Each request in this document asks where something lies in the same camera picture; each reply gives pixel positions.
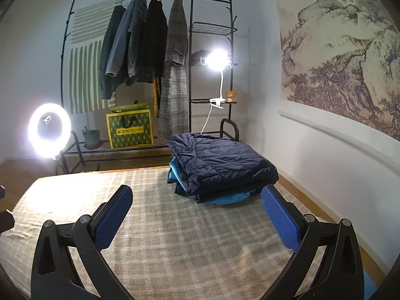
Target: silver bolt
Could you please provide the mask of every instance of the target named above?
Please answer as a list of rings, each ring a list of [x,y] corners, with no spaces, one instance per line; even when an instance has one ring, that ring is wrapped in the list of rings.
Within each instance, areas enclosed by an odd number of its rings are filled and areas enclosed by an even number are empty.
[[[52,224],[53,224],[53,221],[52,221],[52,220],[47,220],[47,221],[45,221],[45,223],[44,223],[43,225],[44,225],[45,228],[48,228],[48,227],[50,227]]]
[[[314,218],[314,216],[313,216],[312,214],[306,214],[306,215],[304,216],[304,219],[305,219],[307,222],[314,222],[314,221],[315,221],[315,218]]]
[[[351,221],[349,219],[343,219],[341,222],[343,222],[343,224],[346,227],[350,227],[351,226]]]
[[[90,216],[88,216],[88,215],[82,215],[81,218],[79,219],[79,221],[80,221],[81,223],[86,223],[86,222],[88,222],[90,219],[91,219]]]

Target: yellow label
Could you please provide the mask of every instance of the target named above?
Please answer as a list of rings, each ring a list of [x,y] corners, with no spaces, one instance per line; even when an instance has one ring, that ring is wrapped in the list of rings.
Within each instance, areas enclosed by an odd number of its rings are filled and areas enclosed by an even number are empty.
[[[118,128],[117,135],[139,134],[143,133],[143,126],[135,126],[130,128]]]

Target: wooden floor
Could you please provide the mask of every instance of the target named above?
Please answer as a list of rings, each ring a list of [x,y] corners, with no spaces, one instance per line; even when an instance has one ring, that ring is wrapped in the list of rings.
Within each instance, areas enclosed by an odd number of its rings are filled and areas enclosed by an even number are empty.
[[[122,170],[130,168],[148,168],[166,166],[171,160],[171,150],[143,150],[136,151],[135,154],[108,154],[101,157],[102,160],[109,158],[122,158],[131,156],[144,156],[144,155],[159,155],[158,157],[147,159],[131,159],[131,160],[116,160],[116,161],[97,161],[99,157],[94,156],[85,157],[88,160],[96,160],[94,162],[86,162],[77,168],[77,172],[89,171],[105,171],[105,170]],[[69,157],[67,164],[72,168],[78,162],[77,157]],[[0,211],[4,209],[13,210],[19,199],[28,190],[28,188],[41,177],[48,177],[55,175],[55,163],[51,159],[23,159],[23,160],[6,160],[0,165],[0,185],[3,185],[6,190],[6,197],[0,200]],[[279,177],[279,183],[286,188],[293,196],[302,202],[310,211],[316,216],[326,220],[327,222],[334,222],[323,210],[321,210],[312,200],[305,196],[300,190],[294,187],[285,178]],[[375,282],[379,286],[385,278],[385,275],[372,258],[360,247],[362,263]]]

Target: stack of folded clothes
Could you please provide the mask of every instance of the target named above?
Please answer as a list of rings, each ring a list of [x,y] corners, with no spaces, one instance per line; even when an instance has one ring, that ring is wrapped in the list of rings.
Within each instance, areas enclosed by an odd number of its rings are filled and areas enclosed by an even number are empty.
[[[208,134],[175,135],[168,183],[198,203],[231,204],[260,193],[279,177],[277,169],[249,145]]]

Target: denim jacket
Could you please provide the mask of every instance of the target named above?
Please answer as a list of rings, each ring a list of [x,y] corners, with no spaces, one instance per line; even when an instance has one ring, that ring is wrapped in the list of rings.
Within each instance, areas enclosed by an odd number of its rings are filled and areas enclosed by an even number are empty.
[[[127,50],[127,70],[129,77],[137,74],[138,53],[141,47],[143,28],[147,17],[147,3],[145,0],[132,0],[127,7],[109,54],[106,75],[116,77],[124,62]]]

